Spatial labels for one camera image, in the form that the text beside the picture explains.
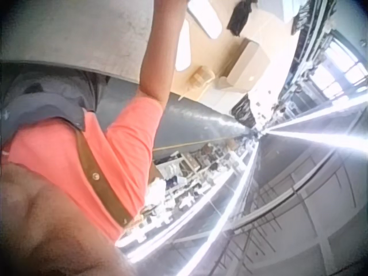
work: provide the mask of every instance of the ceiling fixture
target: ceiling fixture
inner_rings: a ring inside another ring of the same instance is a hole
[[[178,72],[184,71],[190,66],[191,63],[191,51],[190,51],[190,33],[189,23],[184,20],[182,30],[180,31],[177,61],[175,69]]]
[[[188,9],[211,39],[217,39],[220,36],[223,25],[208,0],[191,0],[188,3]]]
[[[368,153],[368,139],[339,134],[301,133],[287,131],[267,131],[268,134],[283,137],[298,138],[307,141],[322,143],[332,147],[351,148],[352,150]]]

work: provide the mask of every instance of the window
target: window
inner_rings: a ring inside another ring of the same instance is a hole
[[[355,91],[368,72],[363,63],[339,40],[333,39],[325,51],[327,60],[320,64],[311,80],[329,99]]]
[[[345,77],[353,85],[358,83],[366,75],[367,70],[364,68],[362,63],[358,63],[345,74]]]
[[[334,76],[323,65],[318,66],[311,79],[320,90],[324,90],[335,81]]]
[[[332,85],[328,86],[325,90],[323,90],[323,94],[329,98],[329,99],[333,99],[335,97],[338,96],[338,94],[340,94],[342,92],[342,88],[340,86],[340,84],[338,84],[337,82],[334,82]]]
[[[334,41],[331,42],[325,53],[342,72],[348,71],[358,61],[353,54],[349,55]]]

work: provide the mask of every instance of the person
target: person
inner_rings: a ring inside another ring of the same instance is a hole
[[[154,0],[139,88],[105,132],[94,114],[106,85],[97,74],[38,68],[10,85],[0,227],[17,275],[130,273],[114,242],[144,205],[186,8],[187,0]]]

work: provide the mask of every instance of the fluorescent light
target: fluorescent light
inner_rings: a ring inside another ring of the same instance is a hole
[[[368,94],[364,94],[364,95],[361,95],[361,96],[356,97],[354,99],[351,99],[347,102],[341,102],[340,104],[335,104],[334,106],[331,106],[329,108],[325,108],[325,109],[316,111],[312,114],[309,114],[309,115],[306,115],[306,116],[303,116],[303,117],[300,117],[300,118],[296,118],[292,121],[288,121],[288,122],[284,122],[284,123],[276,125],[276,126],[272,126],[271,128],[266,129],[266,131],[271,131],[271,130],[276,129],[276,128],[283,128],[283,127],[286,127],[288,125],[294,125],[294,124],[297,124],[299,122],[305,122],[305,121],[309,121],[309,120],[312,120],[312,119],[315,119],[315,118],[318,118],[318,117],[326,116],[326,115],[329,115],[329,114],[334,113],[334,112],[338,112],[338,111],[341,111],[341,110],[344,110],[344,109],[349,109],[349,108],[351,108],[353,106],[356,106],[356,105],[360,105],[360,104],[362,104],[364,102],[367,102],[367,101],[368,101]]]
[[[175,68],[178,72],[184,71],[190,66],[191,52],[190,52],[190,34],[189,23],[184,20],[182,30],[180,31],[177,62]]]
[[[223,25],[208,0],[191,0],[188,9],[211,39],[220,36]]]
[[[353,150],[368,153],[368,139],[363,139],[360,137],[337,134],[301,133],[287,131],[267,131],[267,133],[322,143],[333,147],[351,148]]]
[[[191,220],[210,200],[211,198],[224,186],[225,182],[233,174],[233,169],[223,173],[219,178],[214,181],[216,185],[206,193],[190,210],[188,210],[183,216],[177,221],[171,224],[168,228],[161,231],[154,238],[144,243],[134,251],[130,252],[127,257],[132,263],[139,262],[144,259],[151,252],[155,251],[169,238],[176,234],[189,220]]]
[[[185,267],[182,268],[182,270],[177,274],[177,276],[188,276],[194,268],[199,264],[199,262],[202,260],[204,255],[207,253],[208,249],[211,247],[212,243],[217,239],[218,235],[221,233],[222,228],[224,227],[225,223],[229,219],[229,216],[231,215],[240,195],[242,194],[242,191],[247,183],[247,179],[250,175],[252,166],[254,164],[255,156],[258,150],[259,143],[256,143],[255,148],[253,150],[253,153],[251,155],[251,158],[248,162],[248,166],[246,171],[244,172],[243,176],[241,177],[241,180],[234,192],[233,197],[231,198],[231,201],[229,202],[228,206],[226,207],[225,212],[221,216],[221,218],[218,220],[215,228],[212,230],[210,235],[207,238],[207,241],[201,246],[201,248],[191,257],[191,260],[185,265]]]

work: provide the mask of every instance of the floor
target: floor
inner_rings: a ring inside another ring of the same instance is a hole
[[[134,96],[137,85],[112,78],[97,109],[102,128],[106,128]],[[156,134],[154,157],[160,158],[176,150],[194,151],[205,143],[248,133],[248,129],[230,116],[222,115],[189,99],[178,100],[171,93]]]

